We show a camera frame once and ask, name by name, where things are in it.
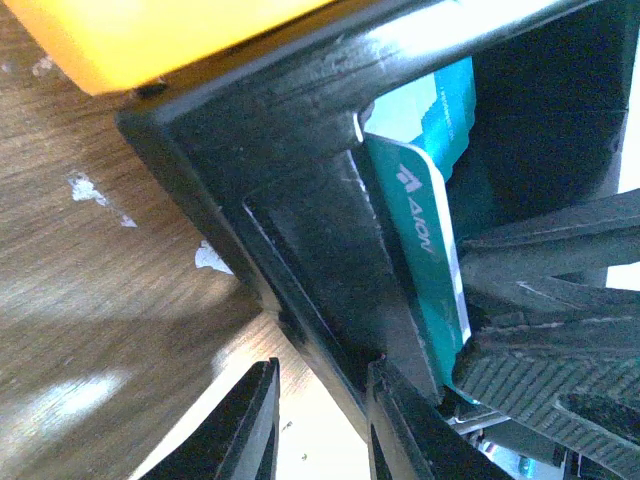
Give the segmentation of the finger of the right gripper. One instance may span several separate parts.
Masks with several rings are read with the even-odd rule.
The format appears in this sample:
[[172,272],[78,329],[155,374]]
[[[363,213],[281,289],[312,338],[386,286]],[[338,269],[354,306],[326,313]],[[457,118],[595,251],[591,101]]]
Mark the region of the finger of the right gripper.
[[523,314],[475,333],[455,388],[601,464],[639,475],[639,312]]
[[565,280],[639,260],[637,190],[496,227],[460,242],[465,298],[488,313],[560,312],[638,302],[636,291]]

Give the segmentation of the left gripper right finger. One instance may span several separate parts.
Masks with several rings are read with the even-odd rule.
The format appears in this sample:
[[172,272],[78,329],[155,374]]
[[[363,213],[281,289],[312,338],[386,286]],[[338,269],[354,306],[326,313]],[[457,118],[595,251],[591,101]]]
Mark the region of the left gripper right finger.
[[368,365],[368,455],[373,479],[508,479],[386,359]]

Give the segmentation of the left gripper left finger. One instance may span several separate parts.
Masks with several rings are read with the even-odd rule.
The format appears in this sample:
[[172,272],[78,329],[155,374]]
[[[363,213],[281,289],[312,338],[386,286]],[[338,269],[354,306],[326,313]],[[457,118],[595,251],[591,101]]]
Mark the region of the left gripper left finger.
[[254,363],[197,429],[143,475],[152,479],[274,479],[280,365]]

